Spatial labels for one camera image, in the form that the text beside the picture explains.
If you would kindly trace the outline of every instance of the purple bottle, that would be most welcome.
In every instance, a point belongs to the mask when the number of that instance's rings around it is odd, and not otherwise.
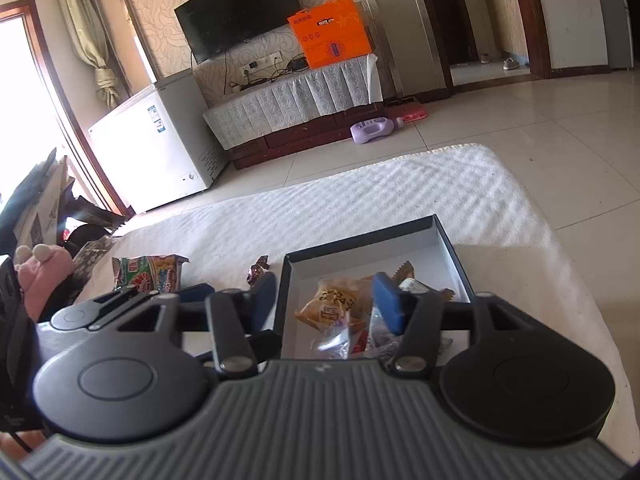
[[[402,117],[393,120],[386,117],[369,119],[355,123],[351,127],[351,137],[356,144],[364,144],[371,139],[388,136],[394,128],[401,128],[403,124]]]

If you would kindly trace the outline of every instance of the box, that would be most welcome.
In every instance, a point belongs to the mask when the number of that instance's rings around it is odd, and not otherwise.
[[[474,298],[465,271],[436,215],[286,254],[273,329],[282,334],[282,358],[317,358],[312,343],[320,333],[296,320],[294,311],[318,290],[323,277],[389,276],[405,261],[415,277],[438,290],[455,291],[455,301]]]
[[[329,0],[288,20],[311,68],[373,52],[353,0]]]

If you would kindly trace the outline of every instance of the refrigerator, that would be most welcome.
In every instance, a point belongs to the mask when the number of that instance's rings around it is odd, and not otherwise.
[[[207,189],[226,155],[191,70],[158,80],[89,128],[116,192],[137,213]]]

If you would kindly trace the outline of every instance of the black flat screen tv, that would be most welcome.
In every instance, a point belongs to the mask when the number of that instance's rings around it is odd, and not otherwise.
[[[287,23],[298,0],[189,0],[175,9],[196,63]]]

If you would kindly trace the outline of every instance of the pink plush toy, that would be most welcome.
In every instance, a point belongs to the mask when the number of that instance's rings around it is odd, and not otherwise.
[[[22,288],[27,314],[38,321],[53,290],[74,272],[74,261],[66,249],[38,244],[33,252],[23,245],[15,250],[15,271]]]

